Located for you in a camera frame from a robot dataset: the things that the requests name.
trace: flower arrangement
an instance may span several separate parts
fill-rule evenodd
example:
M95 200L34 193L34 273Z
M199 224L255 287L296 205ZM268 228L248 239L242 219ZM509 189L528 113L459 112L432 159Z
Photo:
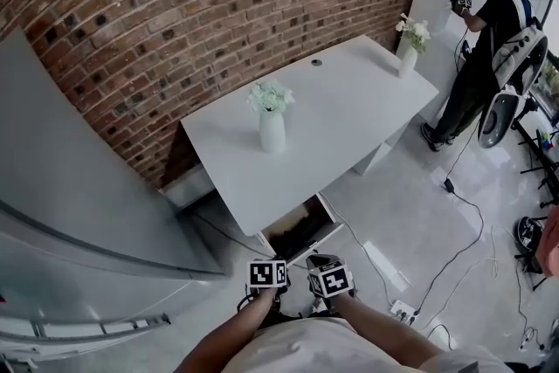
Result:
M431 39L431 35L427 30L427 21L424 20L420 24L403 13L400 17L403 20L396 24L396 31L403 31L404 37L410 41L411 46L415 48L418 53L425 53L425 41Z
M288 104L294 103L292 91L285 89L277 81L263 81L252 86L248 94L248 103L254 112L280 112L286 110Z

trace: brick wall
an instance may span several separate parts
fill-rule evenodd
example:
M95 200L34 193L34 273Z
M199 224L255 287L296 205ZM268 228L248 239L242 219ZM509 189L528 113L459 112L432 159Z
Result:
M393 49L410 1L0 0L0 38L21 26L93 129L162 186L197 163L185 115L363 33Z

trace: window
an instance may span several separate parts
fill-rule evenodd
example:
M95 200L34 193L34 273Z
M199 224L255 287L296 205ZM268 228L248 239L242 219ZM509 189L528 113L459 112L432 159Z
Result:
M559 121L559 0L550 0L543 18L543 32L548 37L548 58L530 93L548 116L552 125Z

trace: white vase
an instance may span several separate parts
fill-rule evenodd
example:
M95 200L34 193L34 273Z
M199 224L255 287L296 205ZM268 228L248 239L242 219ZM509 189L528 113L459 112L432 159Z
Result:
M417 62L418 51L410 46L408 50L405 51L404 57L400 62L400 66L398 67L398 76L400 78L407 78L413 71L413 68L416 66Z
M260 112L260 143L266 153L279 153L286 147L286 125L280 112Z

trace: white desk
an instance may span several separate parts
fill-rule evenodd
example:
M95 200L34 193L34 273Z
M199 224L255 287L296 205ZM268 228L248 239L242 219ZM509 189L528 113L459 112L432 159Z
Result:
M319 59L321 66L311 65ZM293 90L286 150L265 153L252 84L182 119L217 191L246 235L295 209L405 125L436 94L418 73L397 77L399 58L361 36L260 79Z

